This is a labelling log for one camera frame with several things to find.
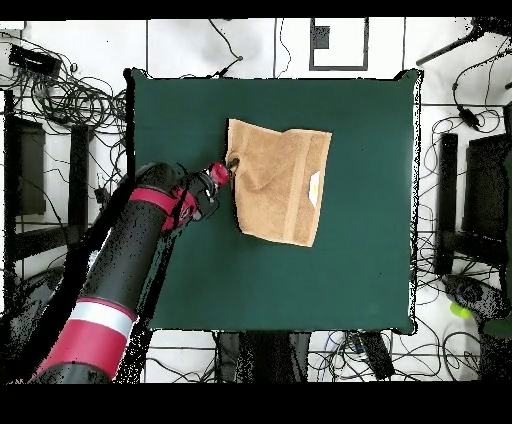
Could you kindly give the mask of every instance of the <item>black frame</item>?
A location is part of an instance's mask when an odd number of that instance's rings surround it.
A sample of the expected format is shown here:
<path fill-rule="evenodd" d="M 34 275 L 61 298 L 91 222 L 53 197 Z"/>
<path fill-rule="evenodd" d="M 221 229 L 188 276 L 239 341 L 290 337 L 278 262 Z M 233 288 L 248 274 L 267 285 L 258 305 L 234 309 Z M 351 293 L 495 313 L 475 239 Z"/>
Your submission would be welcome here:
<path fill-rule="evenodd" d="M 479 139 L 509 138 L 512 143 L 512 102 L 503 107 L 506 133 Z M 452 273 L 454 253 L 460 252 L 479 262 L 498 268 L 502 290 L 506 290 L 504 271 L 508 261 L 506 240 L 455 230 L 457 192 L 457 135 L 446 134 L 441 138 L 439 151 L 439 187 L 437 191 L 437 228 L 434 242 L 434 273 Z"/>
<path fill-rule="evenodd" d="M 21 152 L 19 149 L 19 126 L 14 112 L 14 93 L 5 90 L 5 253 L 4 274 L 5 302 L 10 296 L 14 280 L 15 262 L 37 255 L 57 247 L 77 243 L 88 229 L 88 174 L 89 174 L 89 143 L 93 133 L 86 125 L 71 128 L 70 168 L 69 168 L 69 199 L 68 223 L 59 224 L 54 228 L 16 233 L 16 216 L 18 213 L 17 193 L 7 189 L 18 187 L 18 176 L 21 175 Z"/>
<path fill-rule="evenodd" d="M 363 64 L 361 66 L 315 66 L 315 50 L 329 48 L 329 44 L 317 46 L 317 32 L 329 32 L 329 27 L 316 26 L 315 18 L 311 18 L 309 35 L 309 70 L 310 71 L 367 71 L 368 70 L 368 39 L 370 38 L 370 18 L 364 18 Z"/>

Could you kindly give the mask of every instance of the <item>green table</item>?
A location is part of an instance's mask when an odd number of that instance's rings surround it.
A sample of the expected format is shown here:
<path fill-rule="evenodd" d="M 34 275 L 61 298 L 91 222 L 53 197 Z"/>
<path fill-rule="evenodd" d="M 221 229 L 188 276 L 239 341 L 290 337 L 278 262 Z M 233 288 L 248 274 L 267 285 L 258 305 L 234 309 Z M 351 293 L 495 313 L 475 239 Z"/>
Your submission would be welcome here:
<path fill-rule="evenodd" d="M 414 85 L 378 80 L 135 80 L 136 166 L 224 158 L 228 118 L 332 132 L 312 248 L 243 235 L 229 189 L 176 242 L 153 328 L 382 329 L 410 325 Z"/>

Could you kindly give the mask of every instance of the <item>electrical cord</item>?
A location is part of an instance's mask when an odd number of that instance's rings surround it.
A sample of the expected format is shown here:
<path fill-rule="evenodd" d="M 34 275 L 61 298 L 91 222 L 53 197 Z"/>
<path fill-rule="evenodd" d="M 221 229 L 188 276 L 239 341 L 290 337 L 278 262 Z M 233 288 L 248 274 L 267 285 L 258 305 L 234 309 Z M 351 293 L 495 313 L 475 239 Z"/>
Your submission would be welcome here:
<path fill-rule="evenodd" d="M 279 42 L 281 43 L 281 46 L 283 46 L 283 48 L 286 50 L 286 53 L 288 53 L 288 63 L 286 64 L 286 68 L 284 70 L 282 70 L 279 75 L 277 76 L 277 78 L 280 78 L 282 74 L 284 74 L 285 72 L 288 71 L 288 67 L 290 66 L 290 63 L 292 61 L 292 55 L 290 53 L 290 50 L 288 50 L 288 47 L 286 47 L 283 43 L 283 38 L 282 38 L 282 35 L 283 35 L 283 25 L 284 25 L 284 19 L 285 18 L 282 18 L 281 20 L 281 28 L 279 29 Z"/>
<path fill-rule="evenodd" d="M 457 76 L 457 78 L 455 79 L 455 82 L 453 83 L 452 85 L 452 95 L 453 95 L 453 101 L 455 103 L 455 105 L 457 106 L 457 109 L 459 110 L 459 116 L 460 118 L 462 119 L 462 121 L 467 125 L 469 126 L 470 128 L 473 128 L 475 131 L 478 131 L 480 133 L 484 133 L 484 134 L 488 134 L 488 133 L 491 133 L 493 132 L 494 130 L 496 130 L 496 128 L 498 128 L 499 126 L 499 113 L 495 110 L 491 110 L 487 107 L 487 98 L 489 96 L 489 89 L 490 89 L 490 84 L 491 84 L 491 72 L 492 72 L 492 68 L 494 66 L 494 63 L 496 62 L 496 60 L 500 57 L 504 57 L 510 53 L 512 53 L 512 49 L 506 49 L 504 50 L 503 52 L 500 53 L 500 50 L 502 49 L 502 47 L 505 45 L 506 42 L 510 42 L 510 38 L 506 38 L 503 43 L 500 45 L 500 47 L 498 48 L 498 51 L 495 55 L 481 61 L 481 62 L 478 62 L 474 65 L 471 65 L 471 66 L 468 66 L 466 69 L 464 69 L 462 72 L 460 72 L 460 74 Z M 474 69 L 478 66 L 482 66 L 488 62 L 490 62 L 492 60 L 492 63 L 491 63 L 491 66 L 489 68 L 489 77 L 488 77 L 488 82 L 487 82 L 487 92 L 486 92 L 486 95 L 485 95 L 485 109 L 487 112 L 491 113 L 492 115 L 494 115 L 496 118 L 498 118 L 498 122 L 496 124 L 496 127 L 493 128 L 492 130 L 487 130 L 487 131 L 483 131 L 481 128 L 483 127 L 484 124 L 481 124 L 477 118 L 477 116 L 469 109 L 467 108 L 464 108 L 462 107 L 458 101 L 457 101 L 457 97 L 456 97 L 456 91 L 457 91 L 457 88 L 459 86 L 459 79 L 462 77 L 462 75 L 464 75 L 467 71 L 469 71 L 470 69 Z"/>
<path fill-rule="evenodd" d="M 233 49 L 231 47 L 231 43 L 229 42 L 229 40 L 226 38 L 226 36 L 219 30 L 219 28 L 217 28 L 217 26 L 213 23 L 213 21 L 211 19 L 208 19 L 208 22 L 210 22 L 210 25 L 213 27 L 213 29 L 217 32 L 217 34 L 219 34 L 223 39 L 224 41 L 226 42 L 226 44 L 228 45 L 228 49 L 229 49 L 229 52 L 233 55 L 233 57 L 237 60 L 237 61 L 241 61 L 243 60 L 243 56 L 240 56 L 238 54 L 235 54 L 233 52 Z"/>
<path fill-rule="evenodd" d="M 228 49 L 229 49 L 229 52 L 231 53 L 231 55 L 235 58 L 235 60 L 233 62 L 231 62 L 231 64 L 229 64 L 228 66 L 226 66 L 224 69 L 222 69 L 221 71 L 218 71 L 218 72 L 215 72 L 215 74 L 213 75 L 208 75 L 207 78 L 213 78 L 215 76 L 218 76 L 219 78 L 222 78 L 228 71 L 229 69 L 235 64 L 235 63 L 238 63 L 238 62 L 241 62 L 242 60 L 244 60 L 244 57 L 241 56 L 241 55 L 238 55 L 236 54 L 234 51 L 233 51 L 233 48 L 231 47 L 231 43 L 229 42 L 229 40 L 226 38 L 226 36 L 219 30 L 219 28 L 217 28 L 217 26 L 213 23 L 213 21 L 211 19 L 208 19 L 208 22 L 210 23 L 210 25 L 213 27 L 213 29 L 217 32 L 217 34 L 219 34 L 222 39 L 226 42 L 227 46 L 228 46 Z"/>

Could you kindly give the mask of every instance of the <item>chair leg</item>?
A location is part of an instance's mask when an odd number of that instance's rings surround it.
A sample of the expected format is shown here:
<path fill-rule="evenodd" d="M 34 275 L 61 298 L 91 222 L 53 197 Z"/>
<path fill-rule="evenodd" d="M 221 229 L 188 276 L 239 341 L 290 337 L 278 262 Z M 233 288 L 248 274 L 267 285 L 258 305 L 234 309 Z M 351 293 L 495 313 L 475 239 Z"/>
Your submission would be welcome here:
<path fill-rule="evenodd" d="M 421 58 L 420 60 L 418 60 L 416 62 L 416 66 L 421 66 L 426 62 L 430 62 L 432 59 L 435 59 L 436 57 L 442 56 L 445 53 L 455 50 L 457 47 L 460 47 L 460 46 L 470 43 L 472 41 L 476 41 L 483 35 L 484 35 L 483 32 L 473 28 L 473 30 L 471 30 L 471 32 L 468 35 L 466 35 L 464 38 L 460 38 L 459 40 L 454 41 L 453 43 L 447 45 L 446 47 L 436 50 L 434 53 L 430 53 L 429 55 Z"/>

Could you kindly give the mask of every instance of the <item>floor tile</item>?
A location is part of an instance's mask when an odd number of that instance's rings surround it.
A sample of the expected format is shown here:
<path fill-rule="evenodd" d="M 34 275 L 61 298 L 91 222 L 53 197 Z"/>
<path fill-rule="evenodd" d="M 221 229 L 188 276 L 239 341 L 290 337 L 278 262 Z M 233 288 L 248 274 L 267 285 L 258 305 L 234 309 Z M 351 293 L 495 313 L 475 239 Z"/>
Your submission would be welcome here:
<path fill-rule="evenodd" d="M 310 18 L 285 18 L 281 40 L 288 48 L 291 61 L 283 78 L 382 78 L 392 79 L 402 70 L 403 18 L 369 18 L 368 70 L 367 71 L 310 71 Z M 286 69 L 286 49 L 277 36 L 277 68 Z"/>
<path fill-rule="evenodd" d="M 197 347 L 214 349 L 209 331 L 157 330 L 151 339 L 152 347 Z"/>
<path fill-rule="evenodd" d="M 126 89 L 125 68 L 146 67 L 146 21 L 30 21 L 26 40 L 66 55 L 78 65 L 74 76 L 106 92 Z M 109 85 L 94 80 L 100 78 Z"/>
<path fill-rule="evenodd" d="M 472 28 L 470 21 L 470 18 L 407 18 L 406 68 L 417 68 L 416 61 L 420 58 L 468 34 Z M 495 55 L 504 40 L 505 37 L 486 34 L 422 65 L 420 69 L 425 71 L 422 102 L 453 104 L 451 88 L 459 73 Z M 512 79 L 511 65 L 510 55 L 496 60 L 487 104 L 506 104 L 512 100 L 512 93 L 504 88 Z M 489 62 L 471 69 L 459 79 L 456 98 L 460 104 L 484 104 L 490 66 Z"/>
<path fill-rule="evenodd" d="M 226 76 L 272 77 L 274 19 L 212 22 L 225 34 L 233 52 L 243 56 Z M 152 19 L 148 28 L 148 72 L 155 78 L 212 75 L 235 60 L 207 19 Z"/>
<path fill-rule="evenodd" d="M 198 381 L 213 365 L 213 358 L 213 351 L 150 348 L 146 357 L 146 383 Z"/>

